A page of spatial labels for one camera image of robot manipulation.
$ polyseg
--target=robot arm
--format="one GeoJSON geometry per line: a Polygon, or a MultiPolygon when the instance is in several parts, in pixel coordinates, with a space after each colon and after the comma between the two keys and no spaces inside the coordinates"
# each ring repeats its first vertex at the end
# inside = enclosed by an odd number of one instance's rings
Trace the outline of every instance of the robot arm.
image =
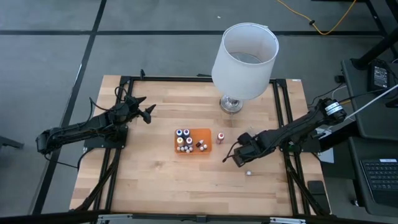
{"type": "Polygon", "coordinates": [[[345,118],[346,112],[336,100],[329,98],[319,100],[314,109],[282,128],[262,131],[254,137],[248,133],[240,135],[238,143],[241,147],[234,149],[231,157],[236,165],[241,167],[247,162],[274,152],[277,146],[289,142],[301,144],[317,127],[323,124],[336,125],[343,122],[345,118]]]}
{"type": "Polygon", "coordinates": [[[139,109],[139,104],[146,97],[135,98],[126,95],[122,103],[118,103],[104,113],[94,116],[86,122],[69,125],[64,128],[52,128],[44,131],[36,138],[37,151],[46,155],[61,148],[64,144],[82,141],[101,136],[106,139],[115,138],[119,127],[132,121],[136,116],[142,116],[150,123],[150,113],[156,105],[145,111],[139,109]]]}

